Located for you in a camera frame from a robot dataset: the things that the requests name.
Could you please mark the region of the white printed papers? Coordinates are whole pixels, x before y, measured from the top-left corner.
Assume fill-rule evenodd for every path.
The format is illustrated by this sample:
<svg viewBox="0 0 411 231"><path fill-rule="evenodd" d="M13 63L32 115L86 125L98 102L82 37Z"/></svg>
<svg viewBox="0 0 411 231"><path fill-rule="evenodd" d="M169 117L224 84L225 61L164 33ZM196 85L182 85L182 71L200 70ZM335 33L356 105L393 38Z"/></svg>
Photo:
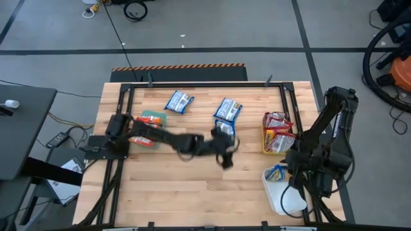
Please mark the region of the white printed papers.
<svg viewBox="0 0 411 231"><path fill-rule="evenodd" d="M61 164L60 167L76 173L83 173L84 169L83 164L77 157L73 157L64 164ZM58 202L64 206L73 201L80 193L79 185L57 182L55 180L46 180L46 182L49 188L53 191L54 195L57 197Z"/></svg>

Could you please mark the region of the white plastic bin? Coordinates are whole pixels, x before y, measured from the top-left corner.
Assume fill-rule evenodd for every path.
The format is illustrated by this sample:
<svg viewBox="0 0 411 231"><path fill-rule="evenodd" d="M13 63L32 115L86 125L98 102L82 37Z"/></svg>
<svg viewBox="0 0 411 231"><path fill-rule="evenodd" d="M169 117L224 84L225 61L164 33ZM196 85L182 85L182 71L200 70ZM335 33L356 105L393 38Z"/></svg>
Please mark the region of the white plastic bin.
<svg viewBox="0 0 411 231"><path fill-rule="evenodd" d="M282 182L267 182L264 178L265 170L261 174L261 181L263 183L270 208L274 212L279 215L289 214L296 216L297 212L302 212L307 208L307 203L302 198L299 191L289 186L287 172L286 178Z"/></svg>

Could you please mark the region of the black rig frame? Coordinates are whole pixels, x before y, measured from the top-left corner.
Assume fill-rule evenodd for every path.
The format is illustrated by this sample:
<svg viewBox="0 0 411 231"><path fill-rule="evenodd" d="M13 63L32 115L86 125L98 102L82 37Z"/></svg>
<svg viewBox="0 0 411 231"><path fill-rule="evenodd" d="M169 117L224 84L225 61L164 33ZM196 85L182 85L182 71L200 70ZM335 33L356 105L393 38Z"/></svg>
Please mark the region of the black rig frame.
<svg viewBox="0 0 411 231"><path fill-rule="evenodd" d="M265 194L262 173L281 157L262 152L262 118L266 112L287 112L294 132L308 129L317 118L317 107L308 81L273 83L176 82L139 83L133 93L121 92L120 84L106 83L96 115L94 133L105 133L109 119L117 111L140 115L145 110L163 112L171 95L180 90L194 97L185 114L166 113L166 127L175 133L201 133L208 137L214 126L214 113L224 98L243 108L236 121L240 148L234 165L223 170L214 157L189 162L166 145L144 149L133 145L123 164L118 190L103 210L110 221L111 205L116 204L114 224L118 227L161 227L302 225L305 220L274 212Z"/></svg>

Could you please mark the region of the orange spicy chicken noodle pack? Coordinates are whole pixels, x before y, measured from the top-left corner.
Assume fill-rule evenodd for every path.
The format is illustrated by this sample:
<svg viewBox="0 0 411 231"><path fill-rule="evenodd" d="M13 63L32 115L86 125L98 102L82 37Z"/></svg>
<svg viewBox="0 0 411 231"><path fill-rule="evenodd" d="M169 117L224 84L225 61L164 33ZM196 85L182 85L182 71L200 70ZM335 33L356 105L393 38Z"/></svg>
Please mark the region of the orange spicy chicken noodle pack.
<svg viewBox="0 0 411 231"><path fill-rule="evenodd" d="M160 126L162 126L162 124L163 124L163 120L162 120L162 118L161 117L157 117L157 116L154 116L154 115L142 115L142 116L137 116L136 118L135 118L135 120L136 121L140 121L140 122L143 122L143 123L148 123L148 124L156 124L156 125L160 125Z"/></svg>

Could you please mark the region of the black hazard-striped floor mat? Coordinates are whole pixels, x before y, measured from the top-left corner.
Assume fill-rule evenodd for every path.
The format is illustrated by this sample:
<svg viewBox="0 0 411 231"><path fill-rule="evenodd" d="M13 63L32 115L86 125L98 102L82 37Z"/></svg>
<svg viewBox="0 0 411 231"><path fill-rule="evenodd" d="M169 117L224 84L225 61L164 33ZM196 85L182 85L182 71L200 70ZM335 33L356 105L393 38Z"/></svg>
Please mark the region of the black hazard-striped floor mat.
<svg viewBox="0 0 411 231"><path fill-rule="evenodd" d="M115 67L110 82L247 81L245 64L184 64Z"/></svg>

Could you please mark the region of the yellow white extension plug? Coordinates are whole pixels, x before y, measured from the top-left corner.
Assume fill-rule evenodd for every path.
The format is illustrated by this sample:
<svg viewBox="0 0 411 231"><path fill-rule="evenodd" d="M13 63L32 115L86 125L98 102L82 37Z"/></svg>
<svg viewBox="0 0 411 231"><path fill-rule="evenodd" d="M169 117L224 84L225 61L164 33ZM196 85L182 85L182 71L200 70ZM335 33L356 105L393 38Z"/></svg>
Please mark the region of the yellow white extension plug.
<svg viewBox="0 0 411 231"><path fill-rule="evenodd" d="M85 19L91 19L98 11L102 0L83 0L83 3L87 4L88 7L82 12L82 17Z"/></svg>

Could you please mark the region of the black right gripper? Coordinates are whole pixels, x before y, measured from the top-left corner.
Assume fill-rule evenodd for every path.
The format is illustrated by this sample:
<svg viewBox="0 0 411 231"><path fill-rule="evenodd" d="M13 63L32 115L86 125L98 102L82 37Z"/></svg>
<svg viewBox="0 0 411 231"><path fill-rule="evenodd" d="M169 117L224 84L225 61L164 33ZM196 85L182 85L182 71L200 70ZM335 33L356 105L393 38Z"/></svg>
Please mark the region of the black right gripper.
<svg viewBox="0 0 411 231"><path fill-rule="evenodd" d="M287 155L285 158L289 169L295 168L295 157ZM308 190L313 193L318 193L319 190L319 169L321 155L318 150L314 151L296 151L297 176L290 177L290 186L300 190L304 185L308 185Z"/></svg>

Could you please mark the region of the green plastic bin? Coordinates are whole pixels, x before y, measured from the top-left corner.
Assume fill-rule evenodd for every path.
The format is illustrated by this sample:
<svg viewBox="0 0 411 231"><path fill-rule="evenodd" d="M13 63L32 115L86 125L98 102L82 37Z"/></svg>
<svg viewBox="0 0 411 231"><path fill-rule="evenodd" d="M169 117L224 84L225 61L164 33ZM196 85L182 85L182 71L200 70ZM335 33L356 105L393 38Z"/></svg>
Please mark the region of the green plastic bin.
<svg viewBox="0 0 411 231"><path fill-rule="evenodd" d="M167 125L166 114L161 113L161 112L154 112L154 111L151 111L151 110L144 110L140 116L145 116L145 115L146 116L149 115L149 116L161 117L162 120L163 120L162 128L166 127L166 125ZM157 149L158 147L159 147L159 144L156 142L156 146L154 148L149 148L149 149Z"/></svg>

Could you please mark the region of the black equipment case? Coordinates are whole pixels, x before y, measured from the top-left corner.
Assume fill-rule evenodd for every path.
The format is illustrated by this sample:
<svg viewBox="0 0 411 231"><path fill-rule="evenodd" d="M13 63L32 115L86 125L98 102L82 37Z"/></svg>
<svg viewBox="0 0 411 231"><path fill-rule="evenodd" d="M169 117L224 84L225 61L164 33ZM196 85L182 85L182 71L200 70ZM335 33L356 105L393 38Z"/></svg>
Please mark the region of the black equipment case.
<svg viewBox="0 0 411 231"><path fill-rule="evenodd" d="M411 0L383 0L376 10L383 22L392 22L410 5Z"/></svg>

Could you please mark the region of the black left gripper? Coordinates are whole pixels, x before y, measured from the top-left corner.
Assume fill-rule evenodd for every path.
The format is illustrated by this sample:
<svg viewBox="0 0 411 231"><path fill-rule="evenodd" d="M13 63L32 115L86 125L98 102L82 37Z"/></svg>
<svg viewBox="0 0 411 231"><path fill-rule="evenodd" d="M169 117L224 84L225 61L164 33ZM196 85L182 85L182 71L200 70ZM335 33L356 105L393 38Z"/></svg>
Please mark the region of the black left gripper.
<svg viewBox="0 0 411 231"><path fill-rule="evenodd" d="M220 128L211 130L212 139L207 141L205 155L215 155L216 163L224 170L233 166L232 156L237 152L239 137L232 137Z"/></svg>

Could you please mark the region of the orange shop vacuum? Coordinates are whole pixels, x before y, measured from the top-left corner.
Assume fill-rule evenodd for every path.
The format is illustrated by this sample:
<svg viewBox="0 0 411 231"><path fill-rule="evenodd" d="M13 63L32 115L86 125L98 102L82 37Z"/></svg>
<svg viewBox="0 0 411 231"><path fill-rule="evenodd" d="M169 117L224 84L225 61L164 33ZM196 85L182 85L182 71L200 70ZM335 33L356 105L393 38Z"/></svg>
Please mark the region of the orange shop vacuum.
<svg viewBox="0 0 411 231"><path fill-rule="evenodd" d="M394 84L407 92L411 92L411 56L406 60L396 58L389 73L394 79Z"/></svg>

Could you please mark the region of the black power adapter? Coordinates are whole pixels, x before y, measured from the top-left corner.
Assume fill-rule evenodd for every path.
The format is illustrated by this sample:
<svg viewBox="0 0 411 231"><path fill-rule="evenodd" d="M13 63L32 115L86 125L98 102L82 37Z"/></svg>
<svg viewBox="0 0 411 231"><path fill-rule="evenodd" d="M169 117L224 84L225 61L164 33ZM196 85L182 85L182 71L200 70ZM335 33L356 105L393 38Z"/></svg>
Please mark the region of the black power adapter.
<svg viewBox="0 0 411 231"><path fill-rule="evenodd" d="M46 143L47 148L57 148L68 139L69 135L65 132L60 132Z"/></svg>

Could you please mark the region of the dark grey desk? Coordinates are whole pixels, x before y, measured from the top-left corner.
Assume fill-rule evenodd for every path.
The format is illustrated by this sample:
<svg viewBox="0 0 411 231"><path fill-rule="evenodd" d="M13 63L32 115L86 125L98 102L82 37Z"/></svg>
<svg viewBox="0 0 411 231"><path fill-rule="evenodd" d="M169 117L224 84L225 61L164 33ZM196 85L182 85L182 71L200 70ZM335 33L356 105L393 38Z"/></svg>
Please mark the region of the dark grey desk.
<svg viewBox="0 0 411 231"><path fill-rule="evenodd" d="M50 88L0 85L0 104L19 102L11 116L0 115L0 180L20 174L56 94Z"/></svg>

